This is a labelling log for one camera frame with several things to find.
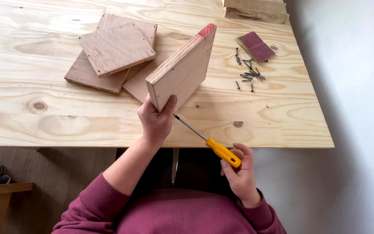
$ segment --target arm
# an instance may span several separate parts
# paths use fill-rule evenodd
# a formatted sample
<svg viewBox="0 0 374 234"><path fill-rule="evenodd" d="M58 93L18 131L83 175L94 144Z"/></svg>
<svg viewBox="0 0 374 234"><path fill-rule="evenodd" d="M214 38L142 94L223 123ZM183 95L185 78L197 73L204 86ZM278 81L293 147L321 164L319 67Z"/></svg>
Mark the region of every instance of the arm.
<svg viewBox="0 0 374 234"><path fill-rule="evenodd" d="M113 220L122 211L155 153L171 132L177 97L156 112L149 95L138 109L143 136L70 203L53 233L115 233Z"/></svg>
<svg viewBox="0 0 374 234"><path fill-rule="evenodd" d="M286 234L275 210L267 204L262 192L255 186L252 150L237 143L233 147L231 151L242 159L242 164L233 169L229 162L221 160L221 175L226 175L230 188L238 197L238 206L257 233Z"/></svg>

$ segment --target red sandpaper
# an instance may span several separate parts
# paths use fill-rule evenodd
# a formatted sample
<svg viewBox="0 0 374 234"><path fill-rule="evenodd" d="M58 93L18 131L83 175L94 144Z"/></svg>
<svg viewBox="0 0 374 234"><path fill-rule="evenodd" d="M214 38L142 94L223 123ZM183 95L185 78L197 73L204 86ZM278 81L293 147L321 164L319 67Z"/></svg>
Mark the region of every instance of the red sandpaper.
<svg viewBox="0 0 374 234"><path fill-rule="evenodd" d="M250 32L242 36L242 39L248 50L259 62L265 61L275 55L275 52L255 32Z"/></svg>
<svg viewBox="0 0 374 234"><path fill-rule="evenodd" d="M215 24L208 24L207 26L205 26L200 32L199 32L199 35L202 36L202 37L205 37L207 34L209 34L214 28L215 28Z"/></svg>

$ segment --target sweatshirt cuff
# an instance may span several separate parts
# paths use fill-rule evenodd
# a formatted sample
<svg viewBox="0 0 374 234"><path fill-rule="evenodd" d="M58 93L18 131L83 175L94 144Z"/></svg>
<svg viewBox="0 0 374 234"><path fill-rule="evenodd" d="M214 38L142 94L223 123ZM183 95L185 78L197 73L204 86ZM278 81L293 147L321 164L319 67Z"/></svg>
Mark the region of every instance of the sweatshirt cuff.
<svg viewBox="0 0 374 234"><path fill-rule="evenodd" d="M103 172L80 193L79 197L87 210L105 221L112 221L130 198L112 187L103 177Z"/></svg>
<svg viewBox="0 0 374 234"><path fill-rule="evenodd" d="M252 227L256 231L261 231L269 228L273 225L274 216L272 211L267 204L263 193L257 188L259 195L261 196L261 203L254 208L246 208L242 205L242 202L237 198L237 204L242 209L247 220L251 223Z"/></svg>

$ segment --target yellow screwdriver handle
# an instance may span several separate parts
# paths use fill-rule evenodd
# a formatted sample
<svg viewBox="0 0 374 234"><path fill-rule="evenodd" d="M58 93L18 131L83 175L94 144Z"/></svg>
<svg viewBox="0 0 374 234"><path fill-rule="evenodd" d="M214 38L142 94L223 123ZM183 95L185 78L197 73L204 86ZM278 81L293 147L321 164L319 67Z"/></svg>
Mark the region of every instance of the yellow screwdriver handle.
<svg viewBox="0 0 374 234"><path fill-rule="evenodd" d="M242 163L242 160L238 158L234 153L232 153L229 149L224 147L222 144L219 144L213 140L213 138L209 138L206 141L206 146L210 147L217 156L221 159L226 160L234 167L239 167Z"/></svg>

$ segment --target maroon sweatshirt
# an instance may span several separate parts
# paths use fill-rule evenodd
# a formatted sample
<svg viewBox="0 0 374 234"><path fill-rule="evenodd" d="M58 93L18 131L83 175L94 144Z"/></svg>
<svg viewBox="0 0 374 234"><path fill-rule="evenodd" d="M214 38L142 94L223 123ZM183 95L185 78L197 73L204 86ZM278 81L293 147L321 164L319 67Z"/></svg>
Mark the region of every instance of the maroon sweatshirt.
<svg viewBox="0 0 374 234"><path fill-rule="evenodd" d="M114 189L102 173L72 201L54 234L259 233L286 234L261 191L261 203L244 207L226 196L190 190L156 189L120 214L130 196ZM122 218L114 229L113 221Z"/></svg>

